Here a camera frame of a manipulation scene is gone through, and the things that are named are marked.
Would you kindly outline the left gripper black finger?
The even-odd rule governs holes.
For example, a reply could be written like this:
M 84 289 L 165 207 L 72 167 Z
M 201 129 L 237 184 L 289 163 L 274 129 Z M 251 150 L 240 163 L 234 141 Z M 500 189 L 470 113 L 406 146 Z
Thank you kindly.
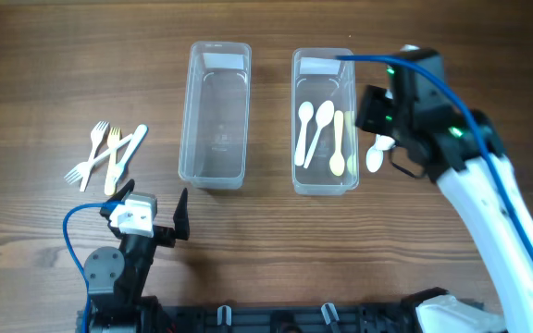
M 135 180 L 130 179 L 120 190 L 103 203 L 99 211 L 100 216 L 109 218 L 116 207 L 124 203 L 127 196 L 133 191 L 134 186 Z
M 176 210 L 173 215 L 174 238 L 187 241 L 190 237 L 190 224 L 188 217 L 188 189 L 184 188 Z

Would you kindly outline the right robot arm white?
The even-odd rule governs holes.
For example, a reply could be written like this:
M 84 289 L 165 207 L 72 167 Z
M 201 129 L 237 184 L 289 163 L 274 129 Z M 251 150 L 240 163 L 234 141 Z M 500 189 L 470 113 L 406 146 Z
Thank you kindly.
M 492 122 L 450 92 L 367 86 L 355 125 L 392 138 L 472 236 L 510 332 L 533 332 L 533 219 Z

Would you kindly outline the yellow plastic spoon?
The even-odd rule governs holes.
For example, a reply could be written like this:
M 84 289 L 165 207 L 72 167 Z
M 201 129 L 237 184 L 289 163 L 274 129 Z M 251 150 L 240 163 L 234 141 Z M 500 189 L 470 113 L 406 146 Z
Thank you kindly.
M 340 177 L 344 173 L 345 168 L 345 160 L 341 151 L 344 127 L 344 114 L 340 110 L 337 110 L 334 113 L 333 125 L 335 135 L 335 148 L 333 155 L 329 159 L 329 168 L 334 176 Z

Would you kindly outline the white spoon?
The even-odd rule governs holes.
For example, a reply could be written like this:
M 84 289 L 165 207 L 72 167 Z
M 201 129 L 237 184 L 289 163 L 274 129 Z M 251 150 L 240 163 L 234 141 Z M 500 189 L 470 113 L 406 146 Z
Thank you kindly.
M 300 120 L 300 131 L 299 131 L 296 148 L 294 152 L 294 164 L 298 167 L 304 164 L 307 125 L 313 115 L 314 115 L 314 107 L 311 102 L 305 101 L 300 104 L 298 108 L 298 117 Z
M 392 147 L 394 147 L 396 144 L 396 141 L 389 136 L 384 135 L 377 135 L 376 141 L 374 143 L 374 148 L 379 151 L 389 151 Z
M 319 137 L 322 129 L 324 129 L 328 124 L 332 122 L 334 117 L 335 107 L 331 100 L 325 101 L 316 111 L 316 133 L 308 149 L 305 161 L 304 168 L 309 168 L 312 158 L 314 156 Z
M 379 171 L 383 164 L 384 152 L 372 145 L 366 153 L 366 168 L 370 173 Z

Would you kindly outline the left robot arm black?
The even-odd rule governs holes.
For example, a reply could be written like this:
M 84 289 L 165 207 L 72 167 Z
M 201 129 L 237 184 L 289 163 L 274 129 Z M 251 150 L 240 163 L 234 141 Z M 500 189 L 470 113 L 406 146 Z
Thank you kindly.
M 190 237 L 188 191 L 180 195 L 173 227 L 155 223 L 157 199 L 136 192 L 134 181 L 100 204 L 100 216 L 119 246 L 100 247 L 83 265 L 87 300 L 78 316 L 78 332 L 174 332 L 175 321 L 158 298 L 143 289 L 156 249 L 172 248 Z

